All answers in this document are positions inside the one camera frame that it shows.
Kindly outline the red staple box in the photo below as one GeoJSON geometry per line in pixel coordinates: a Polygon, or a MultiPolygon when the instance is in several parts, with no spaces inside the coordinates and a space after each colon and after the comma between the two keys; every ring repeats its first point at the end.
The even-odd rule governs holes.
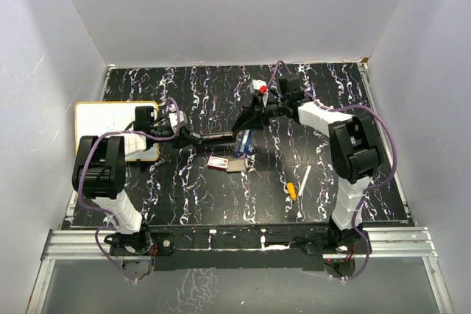
{"type": "Polygon", "coordinates": [[[223,157],[211,156],[208,160],[209,168],[217,168],[217,169],[226,170],[228,167],[228,164],[229,164],[229,160],[223,157]]]}

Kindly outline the grey staple box tray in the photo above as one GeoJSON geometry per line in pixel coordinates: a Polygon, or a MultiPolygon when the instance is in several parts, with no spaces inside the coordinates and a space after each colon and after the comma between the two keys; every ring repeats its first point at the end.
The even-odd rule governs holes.
{"type": "Polygon", "coordinates": [[[228,160],[226,171],[227,173],[238,173],[246,171],[247,168],[247,158],[235,158],[228,160]]]}

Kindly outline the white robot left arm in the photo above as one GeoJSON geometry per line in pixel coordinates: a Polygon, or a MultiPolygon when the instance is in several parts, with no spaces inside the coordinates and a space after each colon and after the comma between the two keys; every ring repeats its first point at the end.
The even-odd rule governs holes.
{"type": "Polygon", "coordinates": [[[107,244],[146,254],[152,247],[152,236],[124,189],[126,158],[160,142],[172,143],[176,149],[199,145],[202,136],[186,128],[185,113],[174,105],[164,116],[150,105],[137,106],[134,115],[124,130],[79,139],[72,185],[82,207],[103,212],[115,226],[113,234],[105,239],[107,244]]]}

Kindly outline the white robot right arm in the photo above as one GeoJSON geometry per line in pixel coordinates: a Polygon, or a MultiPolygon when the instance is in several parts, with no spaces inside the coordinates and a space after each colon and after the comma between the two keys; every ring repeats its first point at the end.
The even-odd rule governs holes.
{"type": "Polygon", "coordinates": [[[327,241],[332,250],[346,252],[357,239],[366,236],[361,231],[362,198],[383,160],[372,119],[329,108],[301,88],[296,74],[280,78],[278,87],[280,92],[270,100],[269,94],[274,91],[269,83],[259,79],[250,82],[252,103],[241,109],[233,133],[262,130],[272,119],[286,116],[328,138],[332,166],[339,180],[327,241]]]}

